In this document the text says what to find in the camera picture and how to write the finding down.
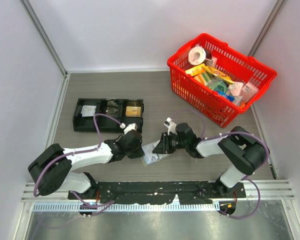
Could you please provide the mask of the grey card holder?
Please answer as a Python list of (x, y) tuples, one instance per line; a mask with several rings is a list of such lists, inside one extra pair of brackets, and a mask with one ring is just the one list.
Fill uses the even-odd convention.
[(155, 147), (158, 145), (159, 142), (160, 141), (157, 140), (141, 147), (144, 152), (144, 156), (142, 158), (142, 162), (144, 166), (148, 166), (150, 164), (156, 163), (169, 156), (169, 154), (153, 153), (153, 150), (155, 149)]

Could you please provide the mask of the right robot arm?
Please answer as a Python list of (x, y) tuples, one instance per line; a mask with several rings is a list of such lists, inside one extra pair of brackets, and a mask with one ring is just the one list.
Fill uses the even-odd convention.
[(187, 123), (177, 124), (173, 131), (162, 133), (151, 153), (170, 155), (178, 149), (195, 159), (224, 154), (230, 160), (231, 165), (215, 181), (216, 193), (223, 198), (233, 193), (238, 182), (267, 162), (270, 155), (263, 141), (240, 126), (215, 137), (200, 138)]

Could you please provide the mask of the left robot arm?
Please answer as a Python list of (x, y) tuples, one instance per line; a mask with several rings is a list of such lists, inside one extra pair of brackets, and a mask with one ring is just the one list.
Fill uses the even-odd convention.
[(97, 193), (96, 181), (90, 173), (75, 173), (75, 170), (118, 162), (125, 157), (137, 159), (143, 155), (142, 135), (134, 129), (95, 146), (62, 148), (58, 143), (52, 144), (28, 166), (35, 183), (33, 195), (48, 196), (57, 190), (64, 190), (92, 199)]

